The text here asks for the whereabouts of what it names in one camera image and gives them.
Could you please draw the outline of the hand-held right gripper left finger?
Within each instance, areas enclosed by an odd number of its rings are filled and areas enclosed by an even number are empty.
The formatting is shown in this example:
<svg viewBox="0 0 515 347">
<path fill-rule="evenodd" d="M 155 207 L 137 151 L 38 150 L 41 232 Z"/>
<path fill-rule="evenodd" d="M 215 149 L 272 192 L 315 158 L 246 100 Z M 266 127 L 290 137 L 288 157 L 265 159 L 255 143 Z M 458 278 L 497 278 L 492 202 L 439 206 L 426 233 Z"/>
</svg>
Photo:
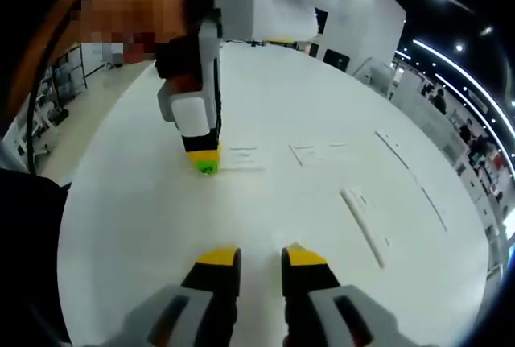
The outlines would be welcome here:
<svg viewBox="0 0 515 347">
<path fill-rule="evenodd" d="M 237 321 L 241 249 L 201 254 L 182 283 L 165 286 L 124 319 L 102 346 L 228 346 Z"/>
</svg>

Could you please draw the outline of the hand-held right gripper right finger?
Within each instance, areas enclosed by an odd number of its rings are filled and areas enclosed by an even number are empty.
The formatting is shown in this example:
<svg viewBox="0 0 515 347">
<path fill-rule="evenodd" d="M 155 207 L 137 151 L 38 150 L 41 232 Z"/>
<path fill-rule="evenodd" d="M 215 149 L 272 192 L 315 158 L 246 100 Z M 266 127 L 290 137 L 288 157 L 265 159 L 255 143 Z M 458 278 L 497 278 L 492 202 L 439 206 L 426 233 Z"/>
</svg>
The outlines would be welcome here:
<svg viewBox="0 0 515 347">
<path fill-rule="evenodd" d="M 353 285 L 340 285 L 325 258 L 294 243 L 282 249 L 285 346 L 416 346 L 394 314 Z"/>
</svg>

